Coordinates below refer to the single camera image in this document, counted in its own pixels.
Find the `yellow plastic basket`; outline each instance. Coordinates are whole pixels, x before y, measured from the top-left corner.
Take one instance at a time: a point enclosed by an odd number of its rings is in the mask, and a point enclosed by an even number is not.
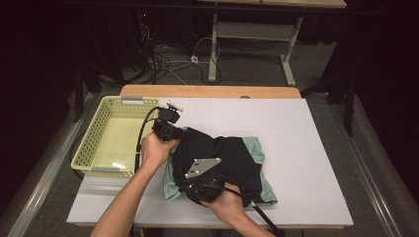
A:
[[[73,157],[71,168],[88,176],[131,177],[139,131],[148,112],[157,106],[159,101],[155,98],[125,102],[119,96],[102,99]],[[156,117],[157,112],[154,112],[150,119]],[[151,127],[152,122],[149,122],[142,136],[148,134]]]

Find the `person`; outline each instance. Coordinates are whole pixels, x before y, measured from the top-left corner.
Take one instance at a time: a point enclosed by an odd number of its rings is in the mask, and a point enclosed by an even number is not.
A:
[[[145,188],[178,142],[179,140],[162,142],[153,132],[142,138],[141,166],[105,210],[91,236],[128,236]],[[231,184],[225,186],[240,192],[236,186]],[[202,204],[210,208],[219,220],[243,236],[274,236],[246,214],[242,201],[237,195],[224,191],[212,203],[202,201]]]

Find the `gray floor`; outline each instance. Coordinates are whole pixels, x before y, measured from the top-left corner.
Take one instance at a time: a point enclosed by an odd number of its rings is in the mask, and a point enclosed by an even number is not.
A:
[[[254,41],[252,43],[257,46],[266,45]],[[285,48],[285,43],[277,43],[269,49],[252,47],[252,50],[243,50],[240,53],[237,48],[223,44],[218,61],[222,78],[219,85],[286,86],[278,61],[279,52],[284,52]],[[297,45],[295,47],[291,58],[291,67],[298,89],[302,90],[318,82],[333,48],[333,44]],[[175,50],[165,52],[164,55],[170,60],[187,59],[185,55]],[[209,60],[203,53],[197,55],[200,61]],[[203,68],[203,74],[206,75],[208,65],[200,66]],[[171,67],[171,70],[175,72],[180,67]],[[157,83],[203,84],[199,68],[185,68],[175,73],[176,75],[168,73]],[[88,101],[87,104],[92,105],[92,109],[86,111],[86,120],[80,124],[77,133],[87,127],[89,118],[95,111],[95,105],[99,104],[102,97],[119,93],[121,88],[111,86],[106,82],[106,78],[104,80],[102,93],[94,95]],[[355,224],[342,230],[306,229],[304,230],[305,236],[419,236],[418,206],[388,161],[368,122],[362,104],[358,98],[356,99],[354,137],[349,137],[342,128],[342,106],[327,105],[323,94],[311,94],[307,97],[321,140],[342,192],[347,198]],[[55,156],[57,150],[62,150],[65,147],[70,148],[67,138],[74,125],[72,123],[73,115],[74,111],[71,111],[54,141],[1,217],[0,236],[7,236],[11,231],[42,175],[48,171],[45,169],[51,168],[51,157]],[[69,167],[68,155],[70,154],[68,153],[71,151],[59,153],[65,157],[62,158],[62,164],[55,167],[58,172],[56,176],[50,177],[51,187],[45,191],[47,196],[41,208],[35,210],[35,218],[28,224],[29,228],[25,236],[88,236],[90,234],[91,228],[89,227],[79,227],[65,222],[81,183],[81,180]],[[299,230],[288,230],[287,235],[301,236],[301,233]]]

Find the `teal fabric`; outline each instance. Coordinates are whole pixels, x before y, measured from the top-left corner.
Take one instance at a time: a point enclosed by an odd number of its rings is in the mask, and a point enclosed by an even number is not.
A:
[[[265,154],[262,152],[262,146],[259,142],[259,139],[254,136],[249,137],[242,137],[244,144],[247,147],[250,155],[253,157],[253,160],[257,163],[262,165],[265,161]],[[172,149],[171,153],[176,151],[176,147]],[[269,185],[268,181],[265,179],[263,171],[261,170],[261,182],[262,182],[262,192],[261,198],[264,201],[263,203],[257,203],[258,205],[272,205],[277,203],[277,198],[272,190],[272,187]],[[177,198],[181,192],[179,191],[179,187],[176,186],[175,180],[173,178],[173,166],[172,166],[172,156],[169,157],[166,170],[164,173],[164,195],[166,199],[174,199]]]

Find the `hand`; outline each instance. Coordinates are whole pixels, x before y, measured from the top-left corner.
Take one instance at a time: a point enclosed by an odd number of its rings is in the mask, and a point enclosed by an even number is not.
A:
[[[240,193],[237,186],[233,186],[229,183],[225,183],[224,186]],[[230,226],[235,226],[237,221],[240,222],[243,218],[247,218],[241,198],[228,191],[222,192],[212,203],[201,201],[201,204],[210,208],[219,220]]]
[[[170,150],[178,144],[178,139],[162,142],[154,132],[141,139],[142,164],[160,167],[169,157]]]

